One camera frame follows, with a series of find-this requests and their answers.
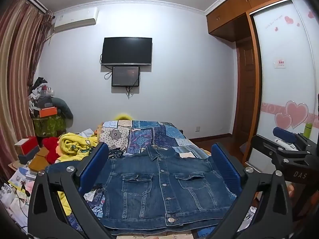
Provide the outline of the blue denim jacket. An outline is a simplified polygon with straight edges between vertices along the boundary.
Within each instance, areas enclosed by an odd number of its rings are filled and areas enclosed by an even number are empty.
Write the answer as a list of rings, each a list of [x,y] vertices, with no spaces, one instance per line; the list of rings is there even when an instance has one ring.
[[[183,158],[172,148],[107,160],[94,190],[88,206],[113,235],[217,225],[236,198],[212,158]]]

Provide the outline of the clothes pile on green chair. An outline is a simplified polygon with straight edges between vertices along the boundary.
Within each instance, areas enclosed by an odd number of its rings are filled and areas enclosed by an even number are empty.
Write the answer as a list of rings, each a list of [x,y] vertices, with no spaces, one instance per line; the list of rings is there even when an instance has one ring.
[[[29,111],[39,138],[58,137],[67,130],[67,121],[73,114],[67,103],[54,96],[53,89],[43,77],[38,77],[28,95]]]

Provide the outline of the green bottle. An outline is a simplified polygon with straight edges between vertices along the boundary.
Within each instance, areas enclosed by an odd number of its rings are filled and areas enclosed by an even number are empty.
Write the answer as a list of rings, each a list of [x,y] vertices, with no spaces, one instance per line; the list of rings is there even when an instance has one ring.
[[[305,127],[304,127],[304,132],[303,132],[303,136],[307,139],[310,138],[310,135],[311,135],[311,130],[312,130],[312,123],[308,122],[305,124]]]

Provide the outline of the red and white box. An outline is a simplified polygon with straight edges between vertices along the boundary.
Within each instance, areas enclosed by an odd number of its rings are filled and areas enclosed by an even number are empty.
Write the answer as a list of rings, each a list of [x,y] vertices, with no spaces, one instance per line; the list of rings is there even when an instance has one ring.
[[[38,141],[35,136],[27,136],[14,144],[18,155],[27,155],[35,147],[38,146]]]

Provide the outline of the red plush cloth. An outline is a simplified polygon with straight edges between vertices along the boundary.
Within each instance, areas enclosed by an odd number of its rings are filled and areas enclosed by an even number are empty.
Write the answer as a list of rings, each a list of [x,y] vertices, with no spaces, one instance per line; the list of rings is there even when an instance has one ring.
[[[60,155],[56,152],[56,148],[58,146],[58,138],[54,136],[44,138],[42,140],[42,145],[49,151],[49,153],[45,157],[47,162],[50,165],[54,164],[55,161],[60,157]]]

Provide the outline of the yellow cartoon blanket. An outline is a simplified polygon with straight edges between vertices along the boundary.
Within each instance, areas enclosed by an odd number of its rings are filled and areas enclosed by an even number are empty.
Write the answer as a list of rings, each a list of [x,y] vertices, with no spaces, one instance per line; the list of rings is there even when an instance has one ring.
[[[56,147],[56,153],[59,157],[56,159],[55,163],[81,161],[83,158],[87,157],[97,145],[98,137],[96,134],[87,138],[74,133],[61,135]]]

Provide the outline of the orange box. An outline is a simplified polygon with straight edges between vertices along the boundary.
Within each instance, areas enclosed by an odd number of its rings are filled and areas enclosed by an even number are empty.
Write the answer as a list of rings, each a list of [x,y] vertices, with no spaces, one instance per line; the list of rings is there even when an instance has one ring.
[[[48,108],[41,109],[39,111],[39,117],[40,118],[54,116],[56,114],[57,114],[57,108],[56,107],[48,107]]]

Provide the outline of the blue patchwork bed cover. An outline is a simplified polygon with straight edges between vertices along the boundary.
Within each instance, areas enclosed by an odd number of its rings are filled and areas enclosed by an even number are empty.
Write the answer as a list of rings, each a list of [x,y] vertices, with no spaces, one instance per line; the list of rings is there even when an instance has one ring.
[[[198,148],[171,123],[119,120],[102,125],[98,143],[109,148],[109,159],[128,157],[143,152],[147,147],[174,149],[183,158],[212,158]]]

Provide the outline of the wooden wardrobe with glass door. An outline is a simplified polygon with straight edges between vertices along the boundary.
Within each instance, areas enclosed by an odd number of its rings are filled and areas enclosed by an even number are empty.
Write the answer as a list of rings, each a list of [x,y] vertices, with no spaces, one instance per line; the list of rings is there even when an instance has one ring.
[[[244,162],[272,168],[251,146],[275,141],[276,127],[318,137],[318,18],[305,0],[218,0],[206,12],[211,35],[236,42],[235,133],[248,141]]]

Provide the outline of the striped brown curtain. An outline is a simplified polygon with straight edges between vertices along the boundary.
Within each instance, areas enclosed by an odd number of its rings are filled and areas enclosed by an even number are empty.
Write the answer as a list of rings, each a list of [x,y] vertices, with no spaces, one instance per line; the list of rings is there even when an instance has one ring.
[[[1,14],[1,181],[18,159],[14,144],[35,134],[28,96],[52,20],[52,11],[27,0],[13,0]]]

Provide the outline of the white air conditioner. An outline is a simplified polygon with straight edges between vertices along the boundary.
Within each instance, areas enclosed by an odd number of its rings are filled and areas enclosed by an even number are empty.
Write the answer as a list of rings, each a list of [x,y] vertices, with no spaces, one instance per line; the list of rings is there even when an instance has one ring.
[[[54,33],[59,33],[78,27],[95,25],[98,17],[98,7],[81,9],[73,12],[67,12],[56,16]]]

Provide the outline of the small black wall monitor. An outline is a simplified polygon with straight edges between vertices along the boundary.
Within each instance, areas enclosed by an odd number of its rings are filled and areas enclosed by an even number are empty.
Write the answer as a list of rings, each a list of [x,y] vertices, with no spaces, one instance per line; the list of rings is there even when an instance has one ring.
[[[112,68],[112,87],[138,87],[139,84],[139,66],[114,66]]]

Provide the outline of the black wall television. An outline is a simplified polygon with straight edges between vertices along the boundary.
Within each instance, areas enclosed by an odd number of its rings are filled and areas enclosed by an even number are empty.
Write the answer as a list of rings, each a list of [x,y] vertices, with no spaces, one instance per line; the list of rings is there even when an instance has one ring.
[[[102,65],[151,65],[153,39],[147,37],[104,38]]]

